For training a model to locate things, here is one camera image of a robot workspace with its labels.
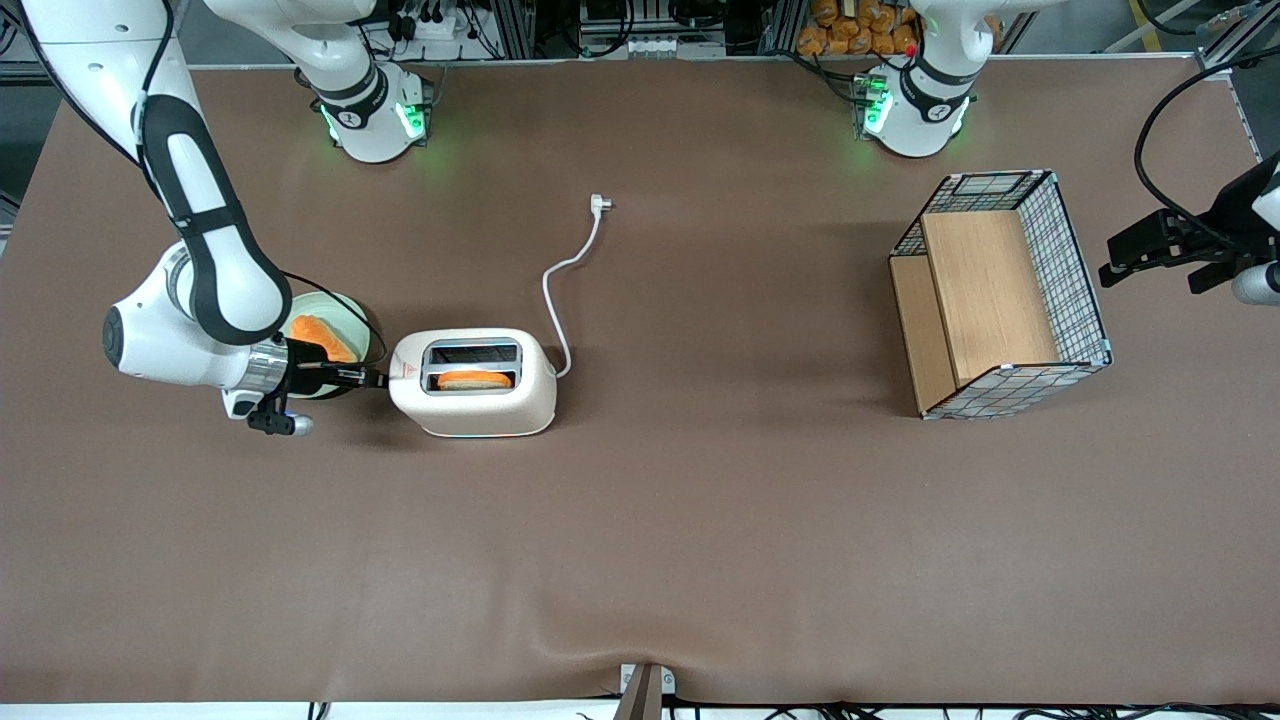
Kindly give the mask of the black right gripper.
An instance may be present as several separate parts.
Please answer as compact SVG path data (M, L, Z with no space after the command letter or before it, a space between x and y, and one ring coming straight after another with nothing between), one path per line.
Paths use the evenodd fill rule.
M287 340L288 365L285 370L285 393L291 397L310 398L329 395L334 388L342 389L387 389L389 378L375 366L334 365L333 382L324 366L329 363L326 350L321 345L301 340Z

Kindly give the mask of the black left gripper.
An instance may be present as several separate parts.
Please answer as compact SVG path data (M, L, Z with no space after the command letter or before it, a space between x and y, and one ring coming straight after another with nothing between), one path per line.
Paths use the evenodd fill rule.
M1277 293L1277 159L1262 160L1225 184L1199 219L1222 236L1203 249L1199 231L1172 210L1157 210L1107 241L1108 264L1100 283L1119 282L1153 269L1196 264L1188 290L1212 290L1228 282L1233 293Z

